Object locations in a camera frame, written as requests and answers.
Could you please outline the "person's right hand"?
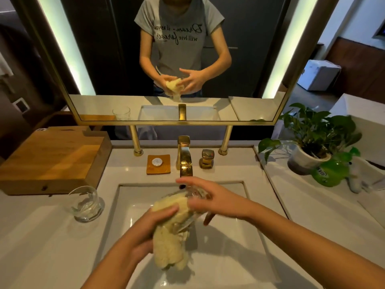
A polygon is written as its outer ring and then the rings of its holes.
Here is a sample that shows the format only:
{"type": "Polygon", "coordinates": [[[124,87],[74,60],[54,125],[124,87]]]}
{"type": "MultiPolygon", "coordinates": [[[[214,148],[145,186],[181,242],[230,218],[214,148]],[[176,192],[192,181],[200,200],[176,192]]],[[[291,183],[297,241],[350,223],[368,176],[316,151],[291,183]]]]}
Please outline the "person's right hand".
{"type": "Polygon", "coordinates": [[[250,220],[251,201],[229,191],[222,185],[195,176],[181,177],[176,179],[176,182],[198,186],[211,195],[212,199],[195,197],[188,199],[187,203],[190,210],[199,213],[212,212],[224,217],[250,220]]]}

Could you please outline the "person's left hand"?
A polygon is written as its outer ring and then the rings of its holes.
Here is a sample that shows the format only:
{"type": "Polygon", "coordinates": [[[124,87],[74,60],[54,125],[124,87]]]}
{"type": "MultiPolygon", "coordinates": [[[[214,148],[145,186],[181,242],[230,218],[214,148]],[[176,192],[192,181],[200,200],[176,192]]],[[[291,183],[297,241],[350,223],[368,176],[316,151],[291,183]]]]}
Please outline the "person's left hand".
{"type": "Polygon", "coordinates": [[[164,222],[151,221],[151,208],[139,218],[126,232],[131,252],[130,258],[135,264],[141,262],[153,252],[153,234],[156,227],[164,222]]]}

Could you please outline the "yellow cleaning cloth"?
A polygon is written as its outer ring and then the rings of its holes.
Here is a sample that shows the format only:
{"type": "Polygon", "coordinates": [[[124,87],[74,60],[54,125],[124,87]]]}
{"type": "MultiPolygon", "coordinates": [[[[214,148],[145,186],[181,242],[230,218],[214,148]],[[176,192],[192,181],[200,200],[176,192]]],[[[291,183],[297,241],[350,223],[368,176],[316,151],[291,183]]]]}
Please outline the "yellow cleaning cloth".
{"type": "Polygon", "coordinates": [[[189,237],[188,229],[182,231],[180,227],[193,215],[187,206],[187,197],[184,193],[166,196],[155,202],[152,211],[156,212],[178,204],[179,209],[171,218],[159,223],[153,234],[153,255],[158,268],[168,270],[175,267],[183,270],[188,262],[189,255],[185,250],[185,241],[189,237]]]}

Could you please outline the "clear drinking glass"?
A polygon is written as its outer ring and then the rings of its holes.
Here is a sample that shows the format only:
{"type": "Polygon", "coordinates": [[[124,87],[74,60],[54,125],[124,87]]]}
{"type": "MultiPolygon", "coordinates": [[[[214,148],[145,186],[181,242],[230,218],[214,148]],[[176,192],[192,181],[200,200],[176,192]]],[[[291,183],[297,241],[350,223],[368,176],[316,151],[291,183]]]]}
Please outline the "clear drinking glass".
{"type": "MultiPolygon", "coordinates": [[[[175,194],[182,194],[187,198],[195,197],[200,199],[212,199],[211,195],[206,192],[203,188],[200,188],[195,185],[179,185],[179,189],[175,192],[165,195],[163,198],[171,197],[175,194]]],[[[184,230],[187,230],[202,214],[198,212],[189,212],[188,218],[179,224],[173,224],[171,232],[173,234],[178,234],[184,230]]]]}
{"type": "Polygon", "coordinates": [[[80,223],[94,221],[105,208],[104,200],[92,186],[80,186],[72,190],[67,198],[65,210],[80,223]]]}

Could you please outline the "person's left forearm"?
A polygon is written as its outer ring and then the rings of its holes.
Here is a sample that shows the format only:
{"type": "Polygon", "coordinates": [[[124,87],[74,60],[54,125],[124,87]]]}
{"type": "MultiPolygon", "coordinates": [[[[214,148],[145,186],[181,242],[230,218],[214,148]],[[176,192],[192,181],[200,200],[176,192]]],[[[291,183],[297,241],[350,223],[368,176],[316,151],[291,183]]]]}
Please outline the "person's left forearm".
{"type": "Polygon", "coordinates": [[[152,251],[152,241],[133,245],[119,239],[80,289],[126,289],[137,265],[152,251]]]}

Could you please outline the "person's right forearm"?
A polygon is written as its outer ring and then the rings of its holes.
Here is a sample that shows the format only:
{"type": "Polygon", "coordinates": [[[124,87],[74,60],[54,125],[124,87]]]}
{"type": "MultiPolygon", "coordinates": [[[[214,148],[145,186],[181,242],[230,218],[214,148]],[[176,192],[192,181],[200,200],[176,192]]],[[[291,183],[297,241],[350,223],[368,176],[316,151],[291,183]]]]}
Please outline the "person's right forearm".
{"type": "Polygon", "coordinates": [[[245,200],[244,217],[325,289],[385,289],[385,269],[357,253],[245,200]]]}

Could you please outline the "square wooden coaster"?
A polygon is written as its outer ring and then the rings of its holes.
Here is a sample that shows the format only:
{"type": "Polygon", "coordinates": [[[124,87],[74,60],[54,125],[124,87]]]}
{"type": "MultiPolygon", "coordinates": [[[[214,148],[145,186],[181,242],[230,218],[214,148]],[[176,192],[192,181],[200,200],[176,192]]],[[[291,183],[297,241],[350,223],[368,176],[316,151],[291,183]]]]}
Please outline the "square wooden coaster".
{"type": "Polygon", "coordinates": [[[148,155],[147,157],[147,175],[165,175],[171,173],[171,156],[170,155],[148,155]],[[152,159],[159,157],[163,160],[163,164],[160,167],[152,165],[152,159]]]}

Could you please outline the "white and grey plant pot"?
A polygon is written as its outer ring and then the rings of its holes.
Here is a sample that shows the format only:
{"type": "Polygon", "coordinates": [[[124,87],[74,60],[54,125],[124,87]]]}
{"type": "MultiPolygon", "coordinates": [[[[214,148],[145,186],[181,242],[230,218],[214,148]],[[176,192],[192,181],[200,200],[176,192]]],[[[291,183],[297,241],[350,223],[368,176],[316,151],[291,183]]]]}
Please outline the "white and grey plant pot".
{"type": "Polygon", "coordinates": [[[313,170],[318,168],[322,163],[331,159],[330,154],[326,154],[324,158],[315,158],[305,153],[301,147],[296,145],[292,151],[287,165],[291,171],[298,175],[310,175],[313,170]]]}

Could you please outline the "wooden box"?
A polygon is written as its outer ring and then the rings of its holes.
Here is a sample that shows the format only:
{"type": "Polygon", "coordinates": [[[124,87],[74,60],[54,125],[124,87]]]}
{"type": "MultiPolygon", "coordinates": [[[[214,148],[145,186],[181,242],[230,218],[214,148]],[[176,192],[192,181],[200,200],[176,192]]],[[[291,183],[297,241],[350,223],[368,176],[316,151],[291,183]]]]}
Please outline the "wooden box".
{"type": "Polygon", "coordinates": [[[41,195],[97,188],[111,151],[105,131],[80,126],[35,131],[0,165],[0,190],[41,195]]]}

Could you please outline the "green leafy plant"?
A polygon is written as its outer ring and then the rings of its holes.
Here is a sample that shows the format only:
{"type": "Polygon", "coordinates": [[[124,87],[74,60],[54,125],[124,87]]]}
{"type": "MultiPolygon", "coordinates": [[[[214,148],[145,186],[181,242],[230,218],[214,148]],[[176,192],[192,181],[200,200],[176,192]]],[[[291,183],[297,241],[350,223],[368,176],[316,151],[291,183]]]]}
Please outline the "green leafy plant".
{"type": "Polygon", "coordinates": [[[279,116],[292,132],[291,143],[315,160],[328,160],[362,138],[351,116],[331,116],[329,111],[314,111],[301,103],[279,116]]]}

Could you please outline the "clear plastic wrap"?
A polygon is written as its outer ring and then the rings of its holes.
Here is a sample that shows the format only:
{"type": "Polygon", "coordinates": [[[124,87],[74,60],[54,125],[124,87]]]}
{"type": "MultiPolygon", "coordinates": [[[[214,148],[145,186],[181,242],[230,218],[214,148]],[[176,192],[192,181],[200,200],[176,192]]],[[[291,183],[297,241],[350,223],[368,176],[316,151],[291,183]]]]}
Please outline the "clear plastic wrap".
{"type": "Polygon", "coordinates": [[[354,156],[349,162],[347,183],[350,191],[356,194],[363,190],[368,193],[385,190],[385,168],[378,168],[361,157],[354,156]]]}

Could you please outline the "white storage cube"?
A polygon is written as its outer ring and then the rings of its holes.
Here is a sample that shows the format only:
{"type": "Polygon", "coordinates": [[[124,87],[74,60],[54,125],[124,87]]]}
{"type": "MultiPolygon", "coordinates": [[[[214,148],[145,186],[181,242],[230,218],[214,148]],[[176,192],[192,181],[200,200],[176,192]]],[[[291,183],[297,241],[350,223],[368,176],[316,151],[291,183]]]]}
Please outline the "white storage cube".
{"type": "Polygon", "coordinates": [[[307,91],[326,91],[341,71],[341,66],[328,60],[309,59],[297,84],[307,91]]]}

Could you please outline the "gold framed lit mirror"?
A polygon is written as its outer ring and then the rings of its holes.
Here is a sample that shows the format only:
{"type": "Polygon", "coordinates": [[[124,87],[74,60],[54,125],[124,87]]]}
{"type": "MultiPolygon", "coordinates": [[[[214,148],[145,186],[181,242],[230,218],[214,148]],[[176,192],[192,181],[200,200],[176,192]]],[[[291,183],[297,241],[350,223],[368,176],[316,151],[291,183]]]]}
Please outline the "gold framed lit mirror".
{"type": "Polygon", "coordinates": [[[81,124],[269,126],[339,0],[209,0],[232,64],[179,101],[153,97],[140,67],[144,0],[10,2],[81,124]]]}

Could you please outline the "large white box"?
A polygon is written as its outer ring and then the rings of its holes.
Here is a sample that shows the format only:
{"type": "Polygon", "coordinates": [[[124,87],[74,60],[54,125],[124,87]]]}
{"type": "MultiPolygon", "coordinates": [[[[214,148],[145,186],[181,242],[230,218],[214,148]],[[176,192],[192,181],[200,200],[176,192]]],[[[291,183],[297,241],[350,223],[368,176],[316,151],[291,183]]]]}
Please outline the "large white box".
{"type": "Polygon", "coordinates": [[[343,94],[331,116],[351,116],[362,138],[354,146],[361,157],[385,168],[385,104],[343,94]]]}

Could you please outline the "white wall socket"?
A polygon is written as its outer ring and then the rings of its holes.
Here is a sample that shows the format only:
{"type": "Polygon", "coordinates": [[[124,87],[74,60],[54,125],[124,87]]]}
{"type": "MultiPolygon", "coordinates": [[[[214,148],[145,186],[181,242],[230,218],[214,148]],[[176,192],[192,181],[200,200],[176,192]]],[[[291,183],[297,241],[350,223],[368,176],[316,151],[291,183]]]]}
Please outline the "white wall socket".
{"type": "Polygon", "coordinates": [[[26,112],[30,111],[30,106],[27,104],[24,98],[19,98],[12,102],[13,106],[19,110],[22,114],[25,114],[26,112]]]}

